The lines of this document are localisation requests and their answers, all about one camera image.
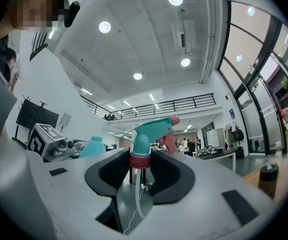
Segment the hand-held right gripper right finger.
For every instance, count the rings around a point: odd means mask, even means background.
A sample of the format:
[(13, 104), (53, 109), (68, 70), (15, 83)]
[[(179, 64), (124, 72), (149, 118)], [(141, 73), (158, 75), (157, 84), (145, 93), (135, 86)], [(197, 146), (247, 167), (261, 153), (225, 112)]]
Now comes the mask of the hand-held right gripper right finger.
[(246, 240), (267, 224), (272, 200), (212, 161), (153, 150), (153, 207), (134, 228), (137, 240)]

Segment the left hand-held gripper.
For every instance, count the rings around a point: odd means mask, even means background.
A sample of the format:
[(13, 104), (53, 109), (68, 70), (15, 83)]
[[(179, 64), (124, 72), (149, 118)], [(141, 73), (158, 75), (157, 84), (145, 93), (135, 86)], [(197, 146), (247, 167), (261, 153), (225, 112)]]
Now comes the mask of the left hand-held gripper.
[(68, 139), (49, 124), (36, 123), (30, 134), (27, 150), (36, 152), (45, 163), (77, 159), (78, 139)]

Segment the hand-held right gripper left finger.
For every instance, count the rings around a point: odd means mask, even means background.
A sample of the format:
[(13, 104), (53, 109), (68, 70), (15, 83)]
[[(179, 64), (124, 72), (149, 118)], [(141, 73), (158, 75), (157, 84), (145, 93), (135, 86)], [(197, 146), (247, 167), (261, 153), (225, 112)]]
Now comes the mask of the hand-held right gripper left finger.
[(59, 240), (125, 240), (117, 191), (129, 171), (129, 149), (44, 163), (27, 151), (38, 193)]

